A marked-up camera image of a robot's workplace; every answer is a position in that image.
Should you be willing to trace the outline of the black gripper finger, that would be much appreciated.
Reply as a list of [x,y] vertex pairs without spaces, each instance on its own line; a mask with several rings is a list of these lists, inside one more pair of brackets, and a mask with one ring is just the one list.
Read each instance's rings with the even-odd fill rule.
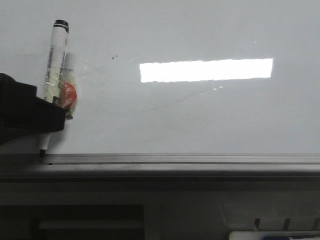
[[37,97],[37,87],[0,74],[0,143],[64,129],[63,108]]

